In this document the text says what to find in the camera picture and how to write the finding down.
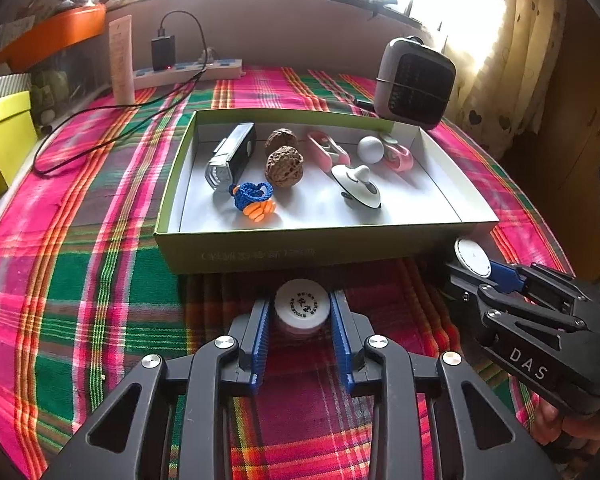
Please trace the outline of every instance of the walnut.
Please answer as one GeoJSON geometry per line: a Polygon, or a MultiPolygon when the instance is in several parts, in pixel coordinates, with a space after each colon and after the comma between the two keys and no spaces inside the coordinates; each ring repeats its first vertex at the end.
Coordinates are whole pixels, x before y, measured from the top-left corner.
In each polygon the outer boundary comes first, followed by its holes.
{"type": "Polygon", "coordinates": [[[275,152],[282,146],[291,146],[292,148],[298,149],[298,139],[291,130],[286,128],[280,128],[275,130],[264,143],[264,152],[267,156],[275,152]]]}
{"type": "Polygon", "coordinates": [[[264,175],[272,186],[291,187],[302,178],[303,162],[298,150],[282,146],[269,155],[264,175]]]}

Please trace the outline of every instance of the white wall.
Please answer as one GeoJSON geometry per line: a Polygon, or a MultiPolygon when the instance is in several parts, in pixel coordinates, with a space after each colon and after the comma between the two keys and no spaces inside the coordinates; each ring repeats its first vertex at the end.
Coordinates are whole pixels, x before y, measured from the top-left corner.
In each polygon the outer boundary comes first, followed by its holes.
{"type": "MultiPolygon", "coordinates": [[[[220,57],[244,64],[311,68],[375,78],[386,44],[417,34],[430,36],[383,15],[331,0],[146,0],[112,10],[107,21],[133,16],[134,68],[151,66],[151,38],[169,10],[188,10],[200,20],[206,42],[220,57]]],[[[176,35],[176,60],[195,60],[202,51],[196,23],[182,14],[165,22],[176,35]]],[[[99,44],[106,48],[104,35],[99,44]]],[[[107,61],[98,53],[102,61],[107,61]]]]}

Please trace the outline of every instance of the blue gripper pad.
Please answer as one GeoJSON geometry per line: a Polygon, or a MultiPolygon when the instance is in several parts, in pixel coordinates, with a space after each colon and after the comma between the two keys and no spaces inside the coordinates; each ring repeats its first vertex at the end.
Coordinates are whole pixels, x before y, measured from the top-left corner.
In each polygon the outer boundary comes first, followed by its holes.
{"type": "Polygon", "coordinates": [[[329,300],[331,302],[331,339],[333,340],[333,351],[336,355],[340,383],[346,388],[347,392],[351,393],[354,386],[351,370],[351,348],[344,330],[338,301],[333,294],[329,294],[329,300]]]}
{"type": "Polygon", "coordinates": [[[269,353],[269,303],[265,303],[260,315],[260,323],[251,354],[251,390],[255,394],[264,375],[269,353]]]}
{"type": "Polygon", "coordinates": [[[496,290],[501,294],[510,294],[512,292],[521,292],[525,285],[525,282],[520,279],[520,276],[516,272],[516,269],[507,265],[494,262],[491,263],[491,275],[489,279],[492,282],[496,282],[498,286],[496,290]]]}

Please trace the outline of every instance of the orange container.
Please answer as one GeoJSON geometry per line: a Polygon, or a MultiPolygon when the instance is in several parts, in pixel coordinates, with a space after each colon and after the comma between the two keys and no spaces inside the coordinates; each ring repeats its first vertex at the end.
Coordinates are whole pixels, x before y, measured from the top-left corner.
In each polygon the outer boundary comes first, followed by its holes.
{"type": "Polygon", "coordinates": [[[56,52],[104,32],[106,7],[96,5],[71,9],[35,25],[0,51],[0,64],[12,72],[29,68],[56,52]]]}

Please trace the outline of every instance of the yellow box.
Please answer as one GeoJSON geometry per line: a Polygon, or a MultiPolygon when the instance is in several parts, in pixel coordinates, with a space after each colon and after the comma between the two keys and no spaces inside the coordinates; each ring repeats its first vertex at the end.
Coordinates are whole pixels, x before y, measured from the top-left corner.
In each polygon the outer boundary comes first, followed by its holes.
{"type": "Polygon", "coordinates": [[[29,92],[0,98],[0,195],[9,189],[38,140],[30,109],[29,92]]]}

